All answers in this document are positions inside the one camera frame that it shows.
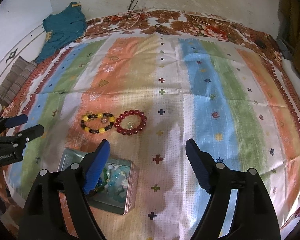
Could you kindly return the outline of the silver metal tin box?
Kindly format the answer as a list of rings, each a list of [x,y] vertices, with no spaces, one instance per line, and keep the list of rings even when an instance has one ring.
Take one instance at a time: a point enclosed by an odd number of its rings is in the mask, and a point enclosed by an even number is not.
[[[58,171],[64,171],[72,164],[83,164],[87,153],[65,148]],[[138,169],[130,161],[109,157],[100,178],[86,199],[91,207],[117,215],[127,214],[135,205]]]

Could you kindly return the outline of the grey striped pillow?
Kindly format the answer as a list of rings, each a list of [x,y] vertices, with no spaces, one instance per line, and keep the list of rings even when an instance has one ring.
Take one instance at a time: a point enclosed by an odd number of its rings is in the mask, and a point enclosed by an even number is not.
[[[7,107],[12,103],[36,67],[37,64],[34,61],[28,62],[21,56],[16,59],[0,85],[0,105],[2,107]]]

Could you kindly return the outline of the mustard hanging garment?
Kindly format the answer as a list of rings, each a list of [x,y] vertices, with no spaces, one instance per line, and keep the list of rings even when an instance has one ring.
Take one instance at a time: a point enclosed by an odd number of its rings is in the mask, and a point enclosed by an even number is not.
[[[294,67],[300,74],[300,2],[280,0],[279,11],[281,34],[292,54]]]

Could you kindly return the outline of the black scissors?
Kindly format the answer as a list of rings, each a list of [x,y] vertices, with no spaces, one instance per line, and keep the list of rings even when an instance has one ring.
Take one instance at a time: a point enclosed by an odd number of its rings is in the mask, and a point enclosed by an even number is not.
[[[169,32],[160,24],[154,26],[154,31],[160,33],[161,35],[168,35]]]

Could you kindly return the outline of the teal garment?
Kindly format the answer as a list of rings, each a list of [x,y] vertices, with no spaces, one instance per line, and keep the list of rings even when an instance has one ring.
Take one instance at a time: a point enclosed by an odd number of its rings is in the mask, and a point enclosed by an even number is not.
[[[81,8],[79,3],[71,2],[62,12],[49,15],[43,20],[46,38],[41,52],[35,59],[37,64],[85,33],[87,22]]]

